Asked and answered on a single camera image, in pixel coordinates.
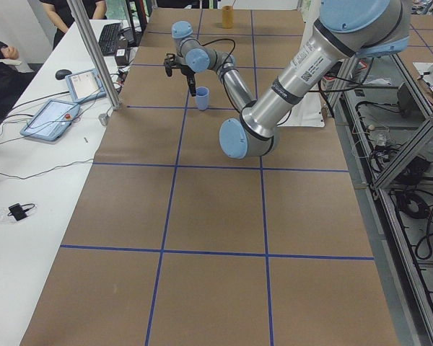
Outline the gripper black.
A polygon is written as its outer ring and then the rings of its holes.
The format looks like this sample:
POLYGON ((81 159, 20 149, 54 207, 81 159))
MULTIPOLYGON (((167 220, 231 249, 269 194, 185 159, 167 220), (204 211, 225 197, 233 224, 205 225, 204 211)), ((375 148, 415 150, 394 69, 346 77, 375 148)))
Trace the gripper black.
POLYGON ((191 96, 196 96, 196 80, 194 78, 195 72, 189 66, 180 67, 181 74, 187 77, 188 89, 191 96))

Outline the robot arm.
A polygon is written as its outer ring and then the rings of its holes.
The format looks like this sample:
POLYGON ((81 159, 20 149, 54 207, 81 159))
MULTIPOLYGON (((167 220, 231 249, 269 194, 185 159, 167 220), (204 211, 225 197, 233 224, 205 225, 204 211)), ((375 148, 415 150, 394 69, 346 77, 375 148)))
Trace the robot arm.
POLYGON ((339 60, 405 50, 410 21, 409 1, 322 1, 310 38, 259 99, 242 80, 230 53, 203 46, 189 22, 172 25, 176 53, 164 65, 168 75, 174 68, 192 74, 214 71, 239 112, 219 130, 221 149, 233 159, 264 156, 279 142, 280 120, 339 60))

